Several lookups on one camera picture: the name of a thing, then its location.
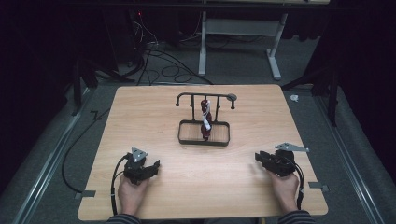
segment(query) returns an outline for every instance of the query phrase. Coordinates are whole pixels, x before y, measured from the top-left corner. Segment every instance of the person's left hand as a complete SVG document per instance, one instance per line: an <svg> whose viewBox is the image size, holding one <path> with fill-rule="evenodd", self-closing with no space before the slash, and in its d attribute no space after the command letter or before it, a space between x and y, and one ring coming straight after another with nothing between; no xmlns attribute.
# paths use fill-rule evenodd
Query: person's left hand
<svg viewBox="0 0 396 224"><path fill-rule="evenodd" d="M143 201L146 194L146 188L149 179L143 180L140 185L131 183L131 180L122 175L119 185L119 199L121 204L121 213L134 216Z"/></svg>

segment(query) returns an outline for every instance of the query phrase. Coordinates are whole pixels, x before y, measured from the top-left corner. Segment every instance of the hand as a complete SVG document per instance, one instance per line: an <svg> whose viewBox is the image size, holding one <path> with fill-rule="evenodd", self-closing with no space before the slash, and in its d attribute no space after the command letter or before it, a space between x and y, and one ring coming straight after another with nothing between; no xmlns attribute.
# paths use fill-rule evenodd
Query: hand
<svg viewBox="0 0 396 224"><path fill-rule="evenodd" d="M131 180L122 175L120 177L119 199L121 213L134 216L143 201L149 179L143 180L140 185L131 183Z"/></svg>
<svg viewBox="0 0 396 224"><path fill-rule="evenodd" d="M267 171L272 179L275 196L279 201L282 212L287 214L298 210L295 196L299 185L298 177L295 174L280 177L271 171Z"/></svg>

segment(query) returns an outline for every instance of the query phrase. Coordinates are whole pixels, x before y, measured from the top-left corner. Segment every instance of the wrist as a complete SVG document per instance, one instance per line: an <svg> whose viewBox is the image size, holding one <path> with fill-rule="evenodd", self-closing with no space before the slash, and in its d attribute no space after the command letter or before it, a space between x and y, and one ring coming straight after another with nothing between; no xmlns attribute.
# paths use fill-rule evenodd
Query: wrist
<svg viewBox="0 0 396 224"><path fill-rule="evenodd" d="M284 215L298 210L297 204L294 200L279 200L279 202Z"/></svg>
<svg viewBox="0 0 396 224"><path fill-rule="evenodd" d="M131 215L131 216L135 216L136 211L137 211L137 208L133 207L133 206L126 206L126 207L122 207L122 209L121 209L122 214Z"/></svg>

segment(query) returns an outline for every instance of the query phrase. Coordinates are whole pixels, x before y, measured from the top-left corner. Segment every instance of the metal stand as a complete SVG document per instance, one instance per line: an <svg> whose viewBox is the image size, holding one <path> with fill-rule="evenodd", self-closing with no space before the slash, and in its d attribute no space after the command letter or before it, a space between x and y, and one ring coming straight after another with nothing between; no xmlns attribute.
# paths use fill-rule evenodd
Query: metal stand
<svg viewBox="0 0 396 224"><path fill-rule="evenodd" d="M350 54L350 41L356 30L346 29L348 20L339 17L331 18L325 34L320 39L314 55L311 58L304 75L282 86L282 90L288 90L297 85L307 83L314 84L311 89L314 96L329 96L327 114L332 126L336 127L335 109L337 106L338 77L345 64L348 63Z"/></svg>
<svg viewBox="0 0 396 224"><path fill-rule="evenodd" d="M183 95L189 95L191 97L190 107L192 118L183 119L179 123L178 128L178 142L184 145L201 145L201 146L218 146L226 147L230 142L230 124L225 121L218 121L218 114L220 109L220 97L225 97L228 101L231 101L231 109L235 109L234 102L236 95L234 94L212 94L212 93L197 93L197 92L182 92L177 97L176 106L179 106L179 99ZM201 126L203 125L202 120L195 119L195 96L204 96L205 100L208 96L217 98L216 102L216 115L215 119L211 121L212 134L208 141L204 141L201 133Z"/></svg>
<svg viewBox="0 0 396 224"><path fill-rule="evenodd" d="M84 80L88 88L96 88L98 80L92 70L90 70L84 60L77 59L76 64L73 66L73 87L74 87L74 101L76 108L72 113L75 116L82 106L82 93L81 93L81 79Z"/></svg>
<svg viewBox="0 0 396 224"><path fill-rule="evenodd" d="M281 75L276 63L276 49L279 45L280 37L286 24L287 13L282 14L280 21L240 21L226 19L208 19L206 12L202 15L202 32L201 32L201 51L199 55L198 75L206 75L206 35L265 35L275 38L274 45L271 49L265 51L268 62L271 66L273 77L280 80Z"/></svg>

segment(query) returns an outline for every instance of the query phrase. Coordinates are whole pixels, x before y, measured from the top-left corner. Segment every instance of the gray carpet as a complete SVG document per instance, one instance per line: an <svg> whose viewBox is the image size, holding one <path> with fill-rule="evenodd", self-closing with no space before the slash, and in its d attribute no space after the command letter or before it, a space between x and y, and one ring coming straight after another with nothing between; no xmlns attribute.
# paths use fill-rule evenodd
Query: gray carpet
<svg viewBox="0 0 396 224"><path fill-rule="evenodd" d="M208 45L212 48L207 53L206 76L214 84L278 84L289 83L300 77L312 55L317 40L300 42L297 39L282 40L276 59L282 75L282 80L274 81L271 77L269 63L263 50L271 45L267 38L235 36L237 41L226 42L223 39L212 39ZM173 55L196 72L198 70L199 47L194 42L180 45L178 48L160 44L155 50L161 50ZM160 57L166 57L156 51L156 56L149 57L148 70L161 73L165 66L172 65ZM166 75L176 68L165 69ZM142 76L142 85L148 85L156 77L155 72ZM138 80L139 74L133 76ZM157 85L164 82L175 82L174 77L160 76ZM205 84L204 80L192 77L190 84ZM118 86L125 85L113 80L100 79L96 90L91 90L91 98L80 113L80 118L66 142L65 148L70 148L65 163L65 176L76 189L84 189L90 174L93 160L98 148L103 129L106 125L106 115L97 120L87 132L86 128L93 123L94 114L105 112L111 103ZM324 197L329 206L329 213L315 217L318 223L374 223L361 203L361 198L352 184L347 167L338 145L333 138L336 131L342 136L345 146L353 158L361 178L373 196L375 205L383 219L383 223L393 223L396 220L396 188L380 160L376 157L370 144L364 136L361 126L351 112L342 90L339 91L336 110L337 128L332 129L327 119L322 115L318 102L327 102L326 97L312 97L310 86L299 86L290 91L284 91L304 145L311 151L308 153L318 181L329 187ZM298 94L298 103L290 100L291 94ZM46 131L41 134L34 148L0 200L0 223L12 223L28 196L47 158L62 136L66 126L72 119L73 101L53 119ZM30 223L82 223L77 213L80 199L75 199L76 193L68 188L62 180L62 164L57 169L39 200L38 206L29 218ZM276 223L276 217L268 217L267 223Z"/></svg>

